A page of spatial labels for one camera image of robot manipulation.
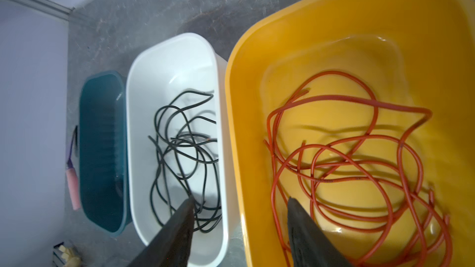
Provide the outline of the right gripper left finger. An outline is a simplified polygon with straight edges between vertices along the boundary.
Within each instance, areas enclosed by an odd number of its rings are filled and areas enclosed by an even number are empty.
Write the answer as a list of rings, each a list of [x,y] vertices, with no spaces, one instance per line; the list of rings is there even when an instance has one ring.
[[[194,233],[194,199],[184,201],[130,267],[186,267]]]

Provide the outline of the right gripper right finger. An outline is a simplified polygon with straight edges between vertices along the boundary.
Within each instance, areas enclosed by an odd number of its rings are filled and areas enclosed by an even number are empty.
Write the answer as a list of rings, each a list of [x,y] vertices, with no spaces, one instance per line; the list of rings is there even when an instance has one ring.
[[[288,200],[288,235],[294,266],[352,267],[294,198]]]

